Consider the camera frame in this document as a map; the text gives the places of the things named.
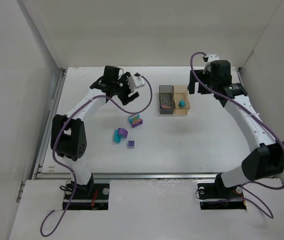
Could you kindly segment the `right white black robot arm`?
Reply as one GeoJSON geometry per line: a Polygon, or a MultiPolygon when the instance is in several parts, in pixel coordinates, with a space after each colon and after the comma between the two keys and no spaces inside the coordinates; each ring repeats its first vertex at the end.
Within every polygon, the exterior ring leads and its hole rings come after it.
{"type": "Polygon", "coordinates": [[[229,61],[214,54],[205,55],[203,60],[206,63],[203,70],[190,71],[189,93],[213,94],[235,120],[250,150],[240,166],[218,174],[215,185],[230,189],[283,173],[284,141],[262,122],[242,84],[232,83],[229,61]]]}

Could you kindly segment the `teal lego brick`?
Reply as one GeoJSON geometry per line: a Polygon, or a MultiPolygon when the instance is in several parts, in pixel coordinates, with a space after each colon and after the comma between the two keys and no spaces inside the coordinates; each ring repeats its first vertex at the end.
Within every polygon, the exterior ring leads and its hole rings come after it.
{"type": "Polygon", "coordinates": [[[186,106],[186,103],[184,100],[180,100],[178,105],[180,108],[184,108],[186,106]]]}

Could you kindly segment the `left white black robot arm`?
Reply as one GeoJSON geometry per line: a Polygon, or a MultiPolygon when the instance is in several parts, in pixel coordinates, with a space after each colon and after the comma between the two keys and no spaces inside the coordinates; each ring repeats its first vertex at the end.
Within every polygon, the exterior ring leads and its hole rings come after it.
{"type": "Polygon", "coordinates": [[[94,189],[94,177],[84,158],[87,149],[86,125],[99,108],[116,96],[127,105],[139,97],[138,89],[148,81],[139,73],[124,72],[107,65],[103,75],[94,81],[88,93],[69,112],[56,114],[52,122],[51,149],[53,160],[68,169],[72,175],[68,185],[70,192],[90,194],[94,189]]]}

